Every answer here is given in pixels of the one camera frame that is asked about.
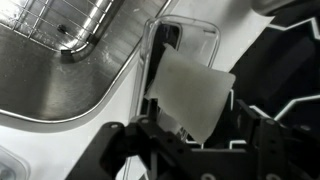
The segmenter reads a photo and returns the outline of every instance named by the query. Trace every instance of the metal wire rack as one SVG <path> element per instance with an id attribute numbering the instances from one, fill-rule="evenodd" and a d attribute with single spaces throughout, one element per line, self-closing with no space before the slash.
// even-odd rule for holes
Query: metal wire rack
<path id="1" fill-rule="evenodd" d="M 2 0 L 0 24 L 51 50 L 87 46 L 113 0 Z"/>

